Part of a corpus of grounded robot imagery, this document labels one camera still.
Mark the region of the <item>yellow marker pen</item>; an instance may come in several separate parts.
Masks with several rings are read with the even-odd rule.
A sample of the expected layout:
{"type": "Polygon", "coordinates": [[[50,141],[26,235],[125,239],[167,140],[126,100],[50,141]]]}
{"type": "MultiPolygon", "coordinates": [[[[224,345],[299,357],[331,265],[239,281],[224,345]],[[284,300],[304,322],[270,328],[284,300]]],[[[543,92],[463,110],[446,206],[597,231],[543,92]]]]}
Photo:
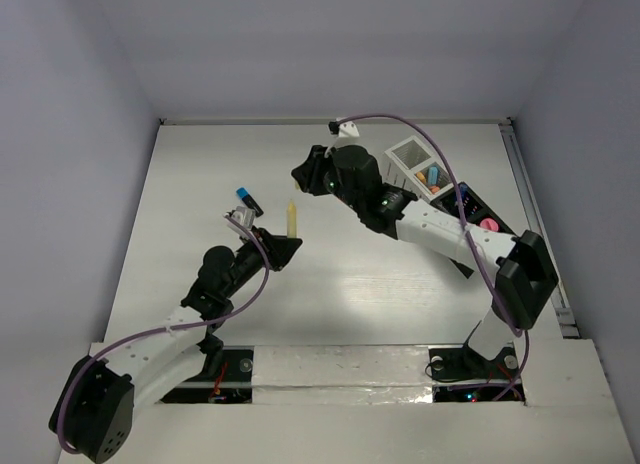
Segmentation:
{"type": "Polygon", "coordinates": [[[288,202],[286,208],[286,235],[290,239],[298,237],[297,233],[297,208],[293,200],[288,202]]]}

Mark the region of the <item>black highlighter blue cap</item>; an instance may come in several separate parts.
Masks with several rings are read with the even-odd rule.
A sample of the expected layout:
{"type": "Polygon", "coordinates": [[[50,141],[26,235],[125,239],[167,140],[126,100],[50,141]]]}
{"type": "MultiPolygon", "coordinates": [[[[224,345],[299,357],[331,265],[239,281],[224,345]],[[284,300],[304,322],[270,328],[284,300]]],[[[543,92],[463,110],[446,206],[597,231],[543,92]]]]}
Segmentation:
{"type": "Polygon", "coordinates": [[[257,218],[264,215],[264,211],[258,202],[254,199],[251,193],[244,187],[240,187],[236,190],[236,195],[244,203],[244,205],[253,210],[257,218]]]}

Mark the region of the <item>light blue marker pen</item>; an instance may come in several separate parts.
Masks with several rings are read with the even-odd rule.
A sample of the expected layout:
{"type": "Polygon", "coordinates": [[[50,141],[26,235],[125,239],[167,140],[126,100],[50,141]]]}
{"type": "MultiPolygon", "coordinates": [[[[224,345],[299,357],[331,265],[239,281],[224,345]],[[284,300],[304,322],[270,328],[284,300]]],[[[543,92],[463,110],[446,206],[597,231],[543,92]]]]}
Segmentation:
{"type": "Polygon", "coordinates": [[[436,186],[439,181],[439,168],[437,166],[430,166],[426,170],[426,180],[428,186],[436,186]]]}

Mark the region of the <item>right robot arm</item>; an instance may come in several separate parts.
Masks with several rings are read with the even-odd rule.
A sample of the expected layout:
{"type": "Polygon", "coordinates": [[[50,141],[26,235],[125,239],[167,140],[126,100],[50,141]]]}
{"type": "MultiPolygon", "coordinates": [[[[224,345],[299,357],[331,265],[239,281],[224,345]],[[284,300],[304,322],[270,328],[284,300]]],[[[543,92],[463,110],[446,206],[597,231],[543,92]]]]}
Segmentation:
{"type": "Polygon", "coordinates": [[[536,323],[558,284],[544,239],[530,230],[516,236],[492,232],[437,209],[383,181],[377,160],[363,147],[314,146],[291,172],[302,192],[331,194],[373,232],[424,246],[478,271],[488,280],[490,310],[460,352],[462,368],[482,376],[517,332],[536,323]]]}

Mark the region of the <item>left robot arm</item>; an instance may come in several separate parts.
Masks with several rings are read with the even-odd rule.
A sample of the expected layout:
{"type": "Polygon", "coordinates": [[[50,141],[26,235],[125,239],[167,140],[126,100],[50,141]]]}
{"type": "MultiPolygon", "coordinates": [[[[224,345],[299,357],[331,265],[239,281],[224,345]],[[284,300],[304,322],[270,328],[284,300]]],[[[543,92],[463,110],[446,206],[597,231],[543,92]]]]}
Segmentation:
{"type": "Polygon", "coordinates": [[[107,462],[142,407],[193,376],[209,379],[219,372],[223,343],[215,332],[244,310],[233,306],[232,297],[257,273],[268,278],[282,270],[303,244],[264,228],[237,232],[241,246],[207,250],[186,296],[160,324],[74,364],[48,423],[64,452],[107,462]]]}

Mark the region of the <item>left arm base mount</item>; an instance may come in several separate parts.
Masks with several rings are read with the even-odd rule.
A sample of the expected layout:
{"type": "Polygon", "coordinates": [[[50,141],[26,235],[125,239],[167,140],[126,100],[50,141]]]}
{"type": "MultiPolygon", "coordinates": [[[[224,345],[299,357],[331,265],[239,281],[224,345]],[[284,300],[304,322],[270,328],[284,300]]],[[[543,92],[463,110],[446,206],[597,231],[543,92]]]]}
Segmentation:
{"type": "Polygon", "coordinates": [[[205,353],[202,370],[160,399],[163,404],[250,404],[254,348],[226,346],[214,335],[199,348],[205,353]]]}

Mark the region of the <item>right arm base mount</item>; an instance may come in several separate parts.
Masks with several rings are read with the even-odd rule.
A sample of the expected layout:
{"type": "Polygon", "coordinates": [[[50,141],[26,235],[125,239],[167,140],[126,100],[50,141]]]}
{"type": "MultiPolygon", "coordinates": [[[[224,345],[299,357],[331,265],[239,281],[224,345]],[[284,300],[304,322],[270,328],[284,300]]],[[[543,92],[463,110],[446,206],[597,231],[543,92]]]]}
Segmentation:
{"type": "Polygon", "coordinates": [[[430,348],[424,373],[434,383],[434,401],[525,403],[522,373],[530,347],[530,336],[525,331],[521,358],[516,355],[514,344],[507,344],[490,360],[467,345],[430,348]]]}

